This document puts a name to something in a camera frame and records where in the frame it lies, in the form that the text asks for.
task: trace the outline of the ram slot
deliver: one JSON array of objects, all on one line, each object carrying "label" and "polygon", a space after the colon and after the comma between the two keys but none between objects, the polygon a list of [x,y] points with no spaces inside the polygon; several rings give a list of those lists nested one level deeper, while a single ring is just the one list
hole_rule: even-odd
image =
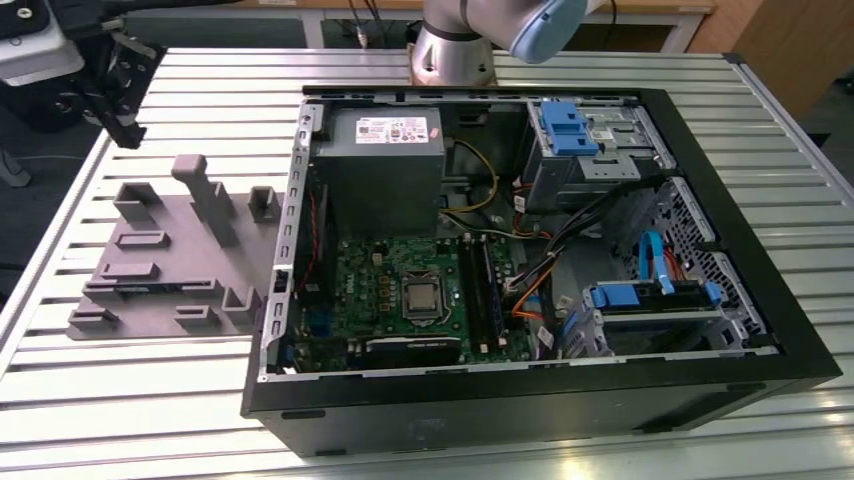
[{"label": "ram slot", "polygon": [[472,352],[489,353],[505,344],[504,322],[492,261],[484,241],[465,236],[457,244],[465,320]]},{"label": "ram slot", "polygon": [[492,257],[489,256],[489,244],[485,238],[477,242],[477,257],[480,259],[480,270],[477,277],[481,280],[480,288],[485,299],[487,333],[489,336],[489,349],[507,345],[504,338],[504,316],[501,315],[501,297],[499,293],[497,280],[495,278],[495,268]]}]

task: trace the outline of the chip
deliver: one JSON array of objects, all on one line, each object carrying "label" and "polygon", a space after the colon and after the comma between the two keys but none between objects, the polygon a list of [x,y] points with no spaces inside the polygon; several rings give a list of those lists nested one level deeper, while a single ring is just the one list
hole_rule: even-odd
[{"label": "chip", "polygon": [[407,286],[407,309],[409,311],[436,310],[435,285],[431,283]]}]

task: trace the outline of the white label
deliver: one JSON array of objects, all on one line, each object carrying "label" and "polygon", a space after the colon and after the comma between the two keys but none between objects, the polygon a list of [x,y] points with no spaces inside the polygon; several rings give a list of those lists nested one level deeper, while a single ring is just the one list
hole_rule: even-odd
[{"label": "white label", "polygon": [[605,130],[593,130],[589,132],[593,140],[613,140],[613,134],[609,129]]},{"label": "white label", "polygon": [[512,206],[519,213],[524,213],[524,197],[515,195],[512,197]]},{"label": "white label", "polygon": [[356,122],[356,143],[427,142],[427,117],[364,117]]},{"label": "white label", "polygon": [[548,330],[545,330],[545,327],[543,327],[540,325],[539,330],[536,331],[536,338],[540,339],[540,341],[543,342],[543,344],[548,347],[548,349],[551,350],[551,346],[555,343],[555,336],[551,334],[551,332]]}]

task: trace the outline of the cpu socket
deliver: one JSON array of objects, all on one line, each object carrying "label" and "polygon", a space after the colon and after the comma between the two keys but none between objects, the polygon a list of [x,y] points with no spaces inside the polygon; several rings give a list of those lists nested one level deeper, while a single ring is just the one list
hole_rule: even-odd
[{"label": "cpu socket", "polygon": [[429,270],[404,271],[400,283],[403,286],[403,318],[419,327],[432,325],[441,319],[444,311],[439,273]]}]

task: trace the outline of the blue plastic latch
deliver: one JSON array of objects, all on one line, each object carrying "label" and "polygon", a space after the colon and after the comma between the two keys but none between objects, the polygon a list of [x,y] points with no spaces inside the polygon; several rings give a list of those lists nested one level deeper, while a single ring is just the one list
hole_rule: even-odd
[{"label": "blue plastic latch", "polygon": [[631,307],[640,304],[633,285],[599,285],[611,307]]},{"label": "blue plastic latch", "polygon": [[607,300],[604,299],[604,292],[601,292],[599,288],[589,289],[589,298],[592,300],[593,308],[601,308],[608,304]]},{"label": "blue plastic latch", "polygon": [[572,102],[543,102],[540,112],[551,153],[588,156],[599,153],[599,145],[587,136],[587,119]]},{"label": "blue plastic latch", "polygon": [[705,282],[705,293],[708,294],[708,300],[711,301],[711,304],[715,307],[720,305],[723,296],[720,294],[720,287],[715,282]]},{"label": "blue plastic latch", "polygon": [[[652,254],[652,272],[649,272],[649,258],[647,254]],[[667,265],[664,263],[664,242],[660,234],[655,230],[647,230],[640,236],[637,244],[637,276],[641,279],[653,278],[661,284],[664,295],[671,295],[676,290],[669,281],[667,274]]]},{"label": "blue plastic latch", "polygon": [[569,333],[569,330],[572,330],[572,327],[575,326],[576,322],[577,322],[577,312],[572,312],[569,317],[565,319],[565,322],[563,322],[563,327],[560,328],[560,337],[559,338],[564,338],[567,336],[567,334]]}]

